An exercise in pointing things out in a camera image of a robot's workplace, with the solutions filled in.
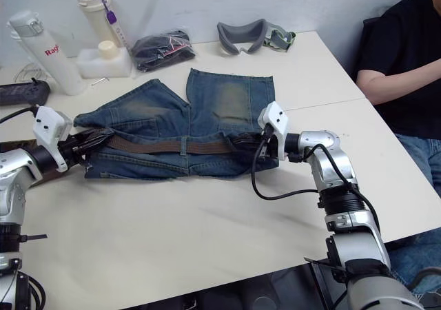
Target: blue jeans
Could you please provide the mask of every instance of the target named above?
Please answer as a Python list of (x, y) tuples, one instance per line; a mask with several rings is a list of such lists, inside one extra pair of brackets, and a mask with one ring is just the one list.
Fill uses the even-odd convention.
[[(93, 166), (86, 178), (136, 178), (160, 180), (180, 176), (230, 178), (250, 170), (252, 156), (189, 154), (186, 144), (224, 141), (243, 132), (260, 132), (257, 118), (274, 101), (272, 77), (212, 74), (192, 69), (185, 102), (158, 79), (80, 114), (74, 125), (107, 127), (120, 137), (139, 144), (179, 141), (180, 153), (134, 154), (104, 147), (87, 157)], [(266, 160), (257, 169), (278, 166)]]
[[(396, 134), (427, 180), (441, 196), (441, 141)], [(441, 228), (396, 242), (401, 247), (389, 250), (392, 274), (405, 285), (425, 267), (441, 267)], [(413, 290), (424, 294), (441, 288), (441, 277), (427, 276)]]

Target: faded denim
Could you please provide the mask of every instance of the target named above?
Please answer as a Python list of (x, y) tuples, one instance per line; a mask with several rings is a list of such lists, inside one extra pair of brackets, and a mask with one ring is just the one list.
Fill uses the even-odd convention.
[[(401, 134), (396, 136), (441, 196), (441, 141)], [(397, 244), (399, 247), (389, 250), (392, 274), (405, 285), (409, 284), (421, 269), (441, 267), (441, 228), (399, 240), (395, 242), (395, 246)], [(439, 288), (441, 277), (427, 276), (413, 292), (424, 294)]]
[[(249, 172), (251, 156), (188, 154), (187, 141), (211, 142), (243, 132), (260, 132), (257, 118), (274, 101), (272, 77), (212, 74), (192, 69), (185, 102), (158, 79), (80, 114), (75, 126), (108, 127), (133, 143), (179, 140), (180, 153), (133, 154), (104, 147), (88, 157), (86, 178), (160, 180), (180, 176), (231, 178)], [(258, 169), (278, 166), (266, 160)]]

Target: white water bottle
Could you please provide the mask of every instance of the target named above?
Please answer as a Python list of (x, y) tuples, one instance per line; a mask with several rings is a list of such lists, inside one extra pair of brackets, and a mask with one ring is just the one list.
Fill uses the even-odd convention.
[(86, 88), (73, 63), (60, 50), (55, 40), (35, 13), (24, 10), (12, 16), (10, 25), (17, 31), (24, 44), (45, 70), (57, 81), (67, 95), (80, 94)]
[(122, 47), (116, 33), (106, 18), (106, 8), (110, 8), (111, 0), (77, 0), (89, 24), (98, 35), (99, 41), (110, 40), (118, 47)]

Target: white wall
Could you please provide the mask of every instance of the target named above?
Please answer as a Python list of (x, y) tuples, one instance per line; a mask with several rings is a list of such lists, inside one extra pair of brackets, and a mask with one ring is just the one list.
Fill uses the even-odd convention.
[[(329, 49), (347, 69), (363, 19), (399, 0), (113, 0), (116, 15), (129, 37), (185, 26), (193, 41), (213, 41), (216, 24), (243, 25), (266, 18), (287, 30), (317, 30)], [(75, 56), (93, 47), (97, 38), (76, 6), (76, 0), (0, 0), (0, 65), (26, 62), (21, 48), (4, 26), (22, 9), (40, 14), (63, 50)]]

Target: black t-shirt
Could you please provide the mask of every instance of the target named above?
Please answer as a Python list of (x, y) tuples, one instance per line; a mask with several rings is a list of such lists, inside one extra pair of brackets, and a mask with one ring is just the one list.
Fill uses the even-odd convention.
[[(402, 0), (376, 22), (363, 48), (358, 70), (387, 76), (441, 58), (441, 16), (432, 0)], [(395, 133), (441, 139), (441, 80), (376, 105)]]

